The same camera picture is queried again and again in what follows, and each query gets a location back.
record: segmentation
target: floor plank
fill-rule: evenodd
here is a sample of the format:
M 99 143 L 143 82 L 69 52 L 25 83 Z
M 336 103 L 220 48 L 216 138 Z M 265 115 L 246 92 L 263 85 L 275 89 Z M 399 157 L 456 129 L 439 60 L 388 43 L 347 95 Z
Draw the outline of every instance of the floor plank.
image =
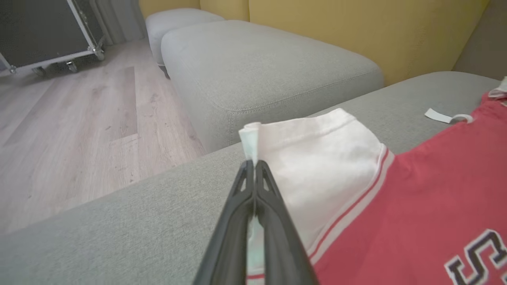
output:
M 0 234 L 205 153 L 148 41 L 78 68 L 0 76 Z

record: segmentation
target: caster wheel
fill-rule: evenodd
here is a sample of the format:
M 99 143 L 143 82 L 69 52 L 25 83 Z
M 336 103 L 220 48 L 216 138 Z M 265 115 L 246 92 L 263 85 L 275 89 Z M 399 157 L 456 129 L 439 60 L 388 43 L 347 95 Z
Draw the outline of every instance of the caster wheel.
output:
M 103 61 L 105 59 L 104 51 L 101 48 L 93 49 L 93 53 L 95 54 L 98 60 Z
M 73 61 L 67 62 L 67 67 L 72 73 L 78 73 L 78 68 Z
M 39 77 L 46 77 L 46 71 L 42 67 L 32 68 L 33 73 L 37 74 Z

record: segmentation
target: metal frame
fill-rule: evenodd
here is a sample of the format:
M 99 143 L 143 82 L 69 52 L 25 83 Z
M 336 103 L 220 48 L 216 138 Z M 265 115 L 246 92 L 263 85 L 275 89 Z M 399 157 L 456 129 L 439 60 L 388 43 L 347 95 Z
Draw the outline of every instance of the metal frame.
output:
M 70 9 L 72 10 L 72 14 L 74 15 L 74 18 L 76 19 L 76 21 L 78 22 L 79 28 L 81 29 L 81 33 L 83 34 L 83 36 L 86 39 L 86 42 L 88 43 L 88 49 L 86 51 L 77 52 L 77 53 L 73 53 L 73 54 L 69 54 L 69 55 L 64 55 L 64 56 L 60 56 L 60 57 L 56 57 L 56 58 L 52 58 L 52 59 L 48 59 L 45 61 L 40 61 L 40 62 L 36 62 L 36 63 L 32 63 L 29 65 L 24 65 L 24 66 L 20 66 L 20 67 L 10 65 L 9 62 L 0 53 L 0 61 L 4 63 L 6 68 L 12 74 L 15 74 L 18 70 L 43 67 L 45 65 L 49 65 L 52 63 L 72 61 L 73 59 L 81 57 L 81 56 L 96 54 L 97 49 L 102 47 L 102 45 L 104 43 L 105 35 L 103 35 L 100 38 L 100 40 L 98 41 L 97 45 L 95 45 L 93 43 L 94 41 L 90 38 L 90 35 L 88 34 L 88 31 L 87 31 L 86 27 L 84 26 L 83 21 L 81 20 L 81 17 L 79 16 L 79 13 L 76 10 L 76 7 L 74 6 L 72 0 L 67 0 L 67 4 L 69 5 Z

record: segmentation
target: grey ottoman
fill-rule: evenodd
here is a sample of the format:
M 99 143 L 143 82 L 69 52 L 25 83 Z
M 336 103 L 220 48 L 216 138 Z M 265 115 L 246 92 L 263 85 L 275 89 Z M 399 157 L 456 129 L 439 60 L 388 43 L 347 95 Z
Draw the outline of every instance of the grey ottoman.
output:
M 239 142 L 247 123 L 309 116 L 383 87 L 363 56 L 243 21 L 168 32 L 162 57 L 208 152 Z
M 150 40 L 150 48 L 157 64 L 163 68 L 164 61 L 160 52 L 162 37 L 170 30 L 207 22 L 222 21 L 223 18 L 210 12 L 192 8 L 167 10 L 150 15 L 146 18 L 146 30 Z

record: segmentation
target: yellow backrest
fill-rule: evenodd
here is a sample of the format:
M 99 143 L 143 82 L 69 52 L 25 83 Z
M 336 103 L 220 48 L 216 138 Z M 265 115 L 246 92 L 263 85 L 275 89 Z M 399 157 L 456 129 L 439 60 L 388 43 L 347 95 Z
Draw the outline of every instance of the yellow backrest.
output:
M 488 0 L 250 0 L 250 21 L 362 54 L 386 85 L 451 70 Z
M 199 0 L 139 0 L 139 7 L 146 19 L 153 13 L 176 8 L 199 9 Z
M 249 20 L 248 0 L 201 0 L 201 9 L 227 20 Z

